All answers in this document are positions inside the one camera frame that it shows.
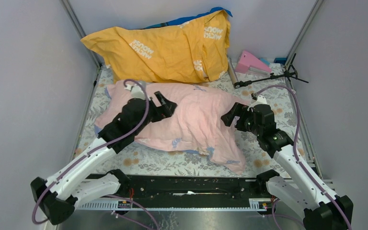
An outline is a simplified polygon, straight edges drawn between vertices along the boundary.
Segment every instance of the yellow bag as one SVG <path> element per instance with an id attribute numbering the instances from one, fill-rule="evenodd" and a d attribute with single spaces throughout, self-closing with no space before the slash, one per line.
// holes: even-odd
<path id="1" fill-rule="evenodd" d="M 114 82 L 214 81 L 228 69 L 230 23 L 216 11 L 178 26 L 147 30 L 105 29 L 81 39 L 112 67 Z"/>

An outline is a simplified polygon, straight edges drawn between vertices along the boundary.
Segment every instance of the blue object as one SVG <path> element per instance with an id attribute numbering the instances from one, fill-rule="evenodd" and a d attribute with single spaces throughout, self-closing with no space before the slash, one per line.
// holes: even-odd
<path id="1" fill-rule="evenodd" d="M 259 59 L 261 62 L 265 63 L 267 66 L 270 66 L 270 62 L 268 62 L 266 59 L 264 58 L 260 58 Z"/>
<path id="2" fill-rule="evenodd" d="M 160 24 L 156 24 L 156 25 L 151 25 L 151 26 L 148 26 L 148 27 L 143 28 L 143 29 L 160 28 L 160 27 L 165 27 L 165 26 L 169 26 L 169 25 L 181 25 L 181 24 L 183 24 L 183 23 L 185 23 L 187 21 L 193 20 L 195 18 L 200 18 L 202 16 L 208 15 L 208 14 L 213 13 L 213 12 L 216 12 L 216 11 L 221 11 L 221 10 L 224 10 L 226 13 L 229 14 L 229 16 L 233 17 L 232 16 L 232 13 L 230 11 L 228 11 L 228 10 L 222 8 L 222 7 L 214 7 L 209 12 L 202 13 L 202 14 L 199 14 L 197 16 L 178 18 L 178 19 L 175 19 L 175 20 L 166 22 L 166 23 L 160 23 Z"/>
<path id="3" fill-rule="evenodd" d="M 286 64 L 286 61 L 287 61 L 287 58 L 286 57 L 278 57 L 276 59 L 274 59 L 274 63 L 280 63 L 280 64 L 283 64 L 285 65 Z"/>

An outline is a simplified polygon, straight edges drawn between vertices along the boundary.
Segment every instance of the robotic arm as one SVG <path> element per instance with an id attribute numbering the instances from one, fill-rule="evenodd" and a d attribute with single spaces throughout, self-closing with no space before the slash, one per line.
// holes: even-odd
<path id="1" fill-rule="evenodd" d="M 278 197 L 292 208 L 308 230 L 346 230 L 347 224 L 338 207 L 350 222 L 352 201 L 346 195 L 339 197 L 301 160 L 301 155 L 293 151 L 291 138 L 276 128 L 274 113 L 266 99 L 261 95 L 256 99 L 251 107 L 235 103 L 221 119 L 226 126 L 234 125 L 239 131 L 255 134 L 259 146 L 286 170 L 300 189 L 289 185 L 276 171 L 269 170 L 257 176 L 261 187 L 265 188 L 262 192 Z"/>
<path id="2" fill-rule="evenodd" d="M 176 103 L 167 100 L 160 92 L 155 95 L 161 106 L 157 107 L 153 100 L 149 99 L 148 115 L 137 130 L 126 138 L 104 146 L 128 132 L 139 124 L 146 110 L 144 93 L 138 86 L 130 87 L 132 96 L 111 123 L 107 124 L 87 149 L 71 161 L 66 167 L 46 180 L 37 177 L 31 182 L 31 188 L 35 202 L 40 196 L 40 208 L 53 224 L 65 221 L 74 212 L 75 208 L 108 194 L 114 194 L 119 189 L 124 189 L 123 184 L 126 177 L 121 171 L 109 172 L 106 176 L 88 183 L 81 183 L 93 170 L 112 158 L 123 148 L 134 141 L 135 136 L 150 122 L 158 122 L 173 115 Z"/>

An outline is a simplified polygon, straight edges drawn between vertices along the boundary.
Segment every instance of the pink fabric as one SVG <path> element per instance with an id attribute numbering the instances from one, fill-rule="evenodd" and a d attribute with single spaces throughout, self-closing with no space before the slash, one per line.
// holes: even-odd
<path id="1" fill-rule="evenodd" d="M 106 111 L 96 119 L 95 125 L 103 128 L 121 112 L 131 99 L 123 82 L 107 85 L 112 100 Z M 152 83 L 146 86 L 156 106 L 160 106 L 154 92 L 160 91 L 168 100 L 177 103 L 170 118 L 148 124 L 135 141 L 164 151 L 197 150 L 209 155 L 209 159 L 225 165 L 237 174 L 245 169 L 245 157 L 236 146 L 234 127 L 227 127 L 220 117 L 227 113 L 235 102 L 248 101 L 215 88 L 179 83 Z"/>

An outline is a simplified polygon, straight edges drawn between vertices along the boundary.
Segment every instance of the yellow cloth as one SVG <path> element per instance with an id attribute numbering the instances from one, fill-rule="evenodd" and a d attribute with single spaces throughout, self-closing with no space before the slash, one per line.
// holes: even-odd
<path id="1" fill-rule="evenodd" d="M 81 39 L 121 79 L 147 82 L 214 81 L 228 69 L 230 23 L 225 11 L 178 26 L 147 30 L 113 27 Z"/>

